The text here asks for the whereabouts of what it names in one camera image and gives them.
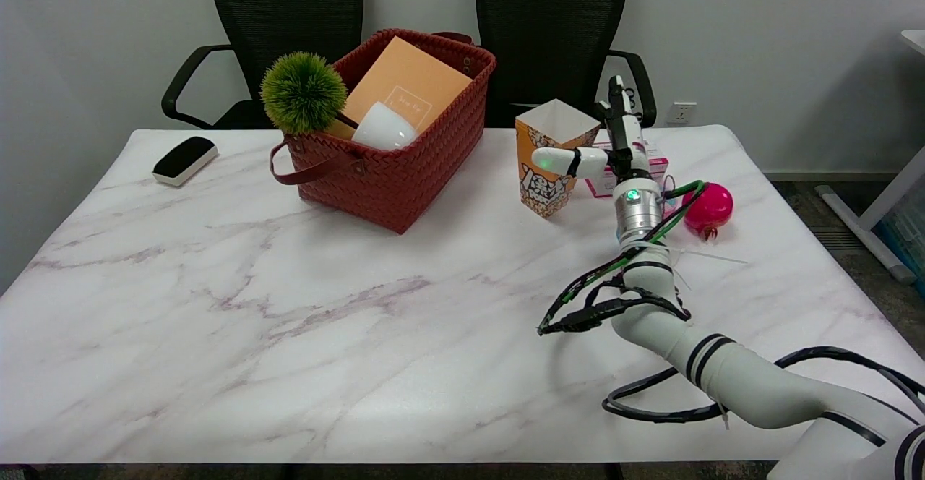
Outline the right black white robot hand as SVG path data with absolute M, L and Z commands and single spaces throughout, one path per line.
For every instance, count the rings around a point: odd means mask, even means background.
M 645 151 L 643 129 L 632 113 L 631 102 L 621 76 L 608 82 L 605 100 L 595 104 L 607 130 L 611 147 L 536 148 L 531 160 L 539 169 L 577 179 L 598 179 L 607 171 L 616 178 L 614 193 L 658 193 L 660 186 L 650 174 L 650 161 Z

